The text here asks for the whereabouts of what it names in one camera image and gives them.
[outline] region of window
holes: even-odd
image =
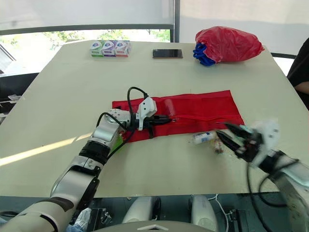
[[[4,70],[4,73],[40,72],[64,43],[95,39],[170,42],[170,30],[72,30],[3,35],[0,36],[0,43],[16,59]]]

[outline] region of robotic arm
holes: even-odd
[[[267,178],[278,187],[286,198],[293,232],[308,232],[309,168],[282,151],[272,150],[279,138],[278,124],[273,121],[260,122],[254,125],[251,131],[234,124],[226,123],[226,126],[233,134],[242,139],[243,144],[239,145],[223,131],[218,130],[217,135],[227,147],[234,151],[238,158],[248,162],[247,181],[249,191],[252,193],[249,180],[249,165],[251,164],[267,173]],[[266,231],[270,232],[271,230],[263,222],[259,212],[257,212],[257,215]]]
[[[130,111],[112,109],[103,113],[97,127],[86,145],[82,148],[64,173],[55,182],[50,198],[37,202],[11,219],[1,232],[63,232],[76,211],[83,210],[92,201],[99,185],[98,176],[111,155],[119,134],[135,129],[148,129],[150,138],[153,137],[152,126],[169,123],[166,116],[154,115],[155,102],[144,93],[144,101],[139,105],[136,114]],[[223,131],[217,131],[218,137],[229,147],[238,158],[244,159],[253,166],[259,167],[271,179],[287,200],[290,210],[290,221],[294,232],[309,231],[309,168],[272,148],[279,138],[279,126],[274,122],[259,123],[250,131],[233,125],[226,126],[239,138],[242,145],[236,143]],[[249,172],[247,179],[250,187]],[[164,222],[160,225],[170,226],[170,231],[183,230],[186,223]],[[147,222],[136,223],[136,226],[147,225]],[[267,232],[271,230],[263,223]],[[118,225],[115,230],[136,231],[135,224]],[[202,231],[202,227],[192,227],[191,231]]]
[[[145,99],[136,114],[119,109],[103,113],[86,145],[55,182],[50,198],[25,209],[11,219],[1,231],[64,231],[75,211],[87,208],[92,201],[99,185],[98,176],[119,134],[126,130],[134,131],[137,127],[139,130],[148,128],[152,132],[152,125],[171,121],[166,116],[154,116],[156,104],[147,94],[144,96]]]

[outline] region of tree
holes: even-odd
[[[0,42],[6,45],[10,44],[14,47],[19,47],[18,46],[19,39],[20,39],[20,34],[0,36]]]
[[[129,40],[129,38],[124,35],[122,29],[111,29],[104,31],[106,32],[98,36],[98,40]]]
[[[78,30],[71,31],[49,31],[43,32],[49,40],[52,42],[51,50],[55,50],[68,40],[83,40],[85,39],[84,33]]]
[[[160,42],[169,42],[170,34],[169,30],[151,30],[151,34],[159,39]]]

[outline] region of white table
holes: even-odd
[[[48,196],[99,114],[125,100],[130,86],[157,97],[230,89],[247,125],[277,117],[278,148],[309,164],[308,111],[267,50],[204,67],[192,57],[194,44],[136,42],[129,58],[93,58],[91,43],[63,46],[0,126],[0,195]],[[152,59],[154,48],[181,48],[184,58]],[[216,155],[208,143],[193,145],[191,136],[126,145],[105,165],[96,197],[247,192],[245,161]],[[253,172],[257,185],[263,173]]]

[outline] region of white wall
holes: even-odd
[[[0,30],[89,24],[173,24],[172,0],[0,0]]]
[[[309,37],[308,0],[181,0],[180,42],[226,26],[255,34],[271,52],[297,55]]]

